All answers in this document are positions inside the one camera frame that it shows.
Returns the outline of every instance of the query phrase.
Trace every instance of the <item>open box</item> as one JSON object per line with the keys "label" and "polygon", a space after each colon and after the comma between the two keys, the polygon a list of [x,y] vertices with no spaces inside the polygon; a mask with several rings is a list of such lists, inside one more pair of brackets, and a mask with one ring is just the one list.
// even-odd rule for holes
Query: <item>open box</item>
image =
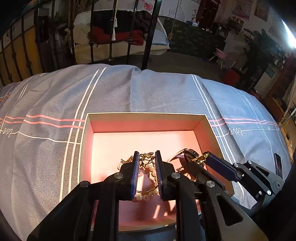
{"label": "open box", "polygon": [[[173,113],[88,113],[84,123],[79,156],[79,181],[103,181],[118,172],[120,160],[135,151],[160,150],[163,161],[188,148],[200,155],[210,151],[223,158],[216,136],[205,115]],[[178,159],[171,162],[181,167]],[[223,182],[229,195],[232,183],[206,166],[208,172]],[[139,170],[137,190],[154,187],[148,169]],[[159,195],[148,201],[119,202],[119,231],[155,229],[176,222],[175,201],[162,201]]]}

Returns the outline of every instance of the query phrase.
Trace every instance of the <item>hanging cord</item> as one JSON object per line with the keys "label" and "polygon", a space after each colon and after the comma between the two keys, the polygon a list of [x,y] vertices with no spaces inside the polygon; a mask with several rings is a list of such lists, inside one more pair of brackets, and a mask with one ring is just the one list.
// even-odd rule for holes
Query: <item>hanging cord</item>
{"label": "hanging cord", "polygon": [[175,20],[176,20],[176,16],[177,16],[177,11],[178,11],[178,7],[179,7],[179,2],[180,0],[178,0],[178,4],[177,4],[177,8],[176,8],[176,12],[175,12],[175,17],[174,17],[174,22],[173,22],[173,26],[172,26],[172,31],[170,32],[170,34],[168,35],[168,41],[170,42],[173,38],[173,29],[174,29],[174,25],[175,25]]}
{"label": "hanging cord", "polygon": [[116,7],[115,7],[115,17],[114,17],[114,23],[113,23],[112,41],[115,41],[116,40],[116,37],[115,37],[115,28],[117,27],[116,13],[117,13],[117,10],[118,10],[118,2],[119,2],[119,0],[117,0]]}

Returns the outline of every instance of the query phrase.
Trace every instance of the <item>white tassel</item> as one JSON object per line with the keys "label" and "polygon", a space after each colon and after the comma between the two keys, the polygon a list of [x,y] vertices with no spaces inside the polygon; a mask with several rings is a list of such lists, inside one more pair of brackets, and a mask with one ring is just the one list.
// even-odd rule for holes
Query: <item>white tassel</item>
{"label": "white tassel", "polygon": [[117,18],[115,17],[114,18],[114,28],[116,28],[117,27]]}
{"label": "white tassel", "polygon": [[113,29],[113,34],[112,34],[112,41],[115,41],[116,38],[115,38],[115,29]]}

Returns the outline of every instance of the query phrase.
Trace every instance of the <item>pink stool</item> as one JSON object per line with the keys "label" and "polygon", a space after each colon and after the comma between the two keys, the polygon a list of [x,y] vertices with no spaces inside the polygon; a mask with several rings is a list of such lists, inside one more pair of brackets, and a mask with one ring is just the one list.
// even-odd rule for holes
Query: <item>pink stool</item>
{"label": "pink stool", "polygon": [[214,56],[212,58],[210,58],[209,61],[211,61],[215,56],[217,56],[221,60],[221,70],[222,70],[223,60],[226,59],[227,54],[225,54],[220,49],[216,49],[216,52],[213,52],[213,53],[214,53]]}

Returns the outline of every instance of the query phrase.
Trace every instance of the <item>light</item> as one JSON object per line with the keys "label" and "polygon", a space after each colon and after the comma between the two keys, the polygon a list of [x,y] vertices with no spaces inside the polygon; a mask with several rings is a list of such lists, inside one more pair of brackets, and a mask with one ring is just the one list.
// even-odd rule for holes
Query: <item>light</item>
{"label": "light", "polygon": [[284,21],[283,21],[283,24],[284,24],[284,26],[285,26],[285,28],[286,28],[287,33],[288,33],[289,45],[290,45],[291,47],[296,48],[296,39],[295,39],[294,35],[292,34],[292,32],[290,31],[290,29],[288,28],[288,26],[285,24]]}

